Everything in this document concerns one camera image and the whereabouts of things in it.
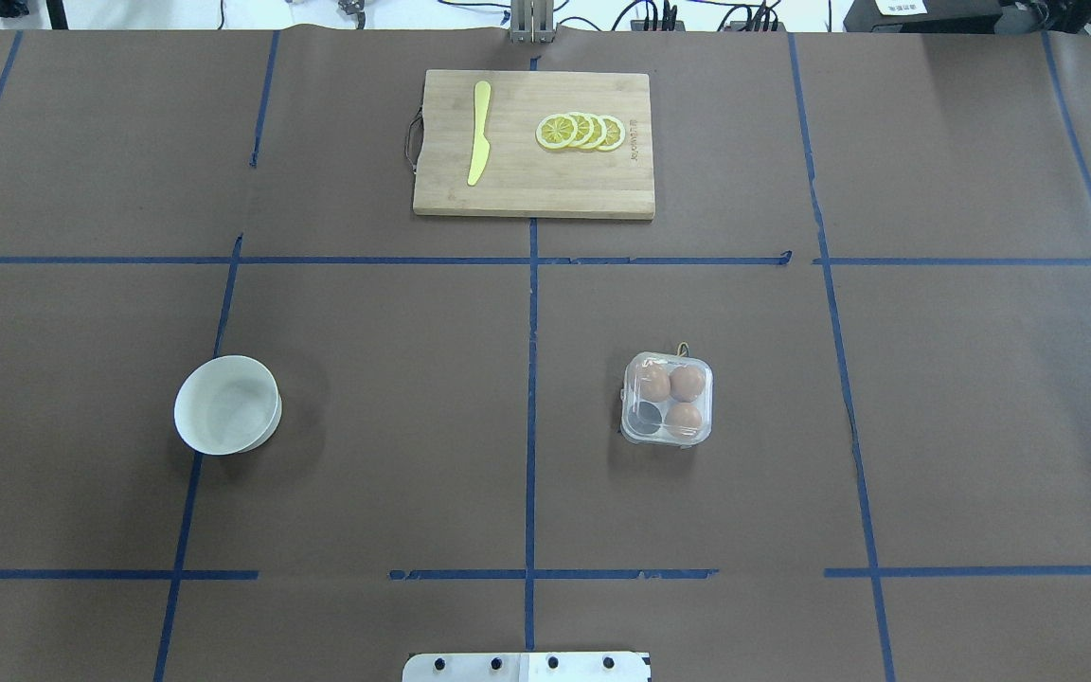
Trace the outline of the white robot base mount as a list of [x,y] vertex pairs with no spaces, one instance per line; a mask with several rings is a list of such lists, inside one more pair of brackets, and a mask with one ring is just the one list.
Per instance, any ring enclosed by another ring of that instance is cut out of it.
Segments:
[[651,681],[648,653],[424,653],[401,681]]

